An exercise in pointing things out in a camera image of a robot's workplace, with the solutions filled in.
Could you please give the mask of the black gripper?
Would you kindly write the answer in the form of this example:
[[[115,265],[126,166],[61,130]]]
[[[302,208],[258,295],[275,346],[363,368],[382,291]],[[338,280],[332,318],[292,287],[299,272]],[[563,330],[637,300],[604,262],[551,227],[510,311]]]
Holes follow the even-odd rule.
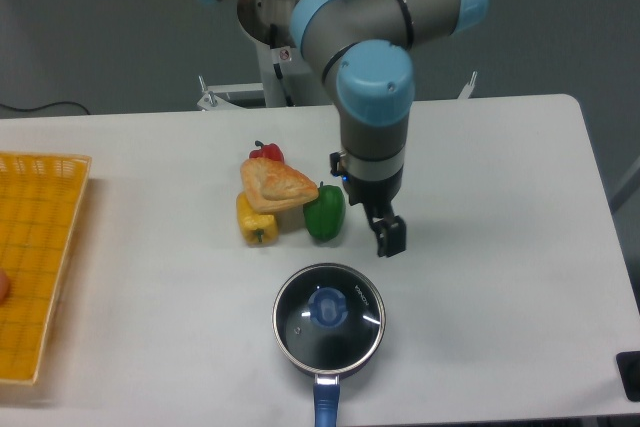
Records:
[[[377,241],[377,255],[392,257],[406,250],[407,227],[405,221],[396,216],[392,201],[400,190],[403,169],[400,168],[393,176],[368,181],[347,173],[343,161],[346,159],[344,150],[329,155],[330,174],[339,178],[346,193],[349,204],[363,206],[367,221],[374,232]]]

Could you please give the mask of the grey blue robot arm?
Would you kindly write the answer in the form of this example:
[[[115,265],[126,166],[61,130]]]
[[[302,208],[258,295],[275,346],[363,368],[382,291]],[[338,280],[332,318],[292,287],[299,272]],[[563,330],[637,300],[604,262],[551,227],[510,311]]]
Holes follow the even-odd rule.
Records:
[[[272,51],[292,49],[317,76],[340,118],[331,172],[364,208],[378,254],[401,253],[407,229],[392,201],[415,98],[409,52],[480,23],[489,0],[237,1],[248,36]]]

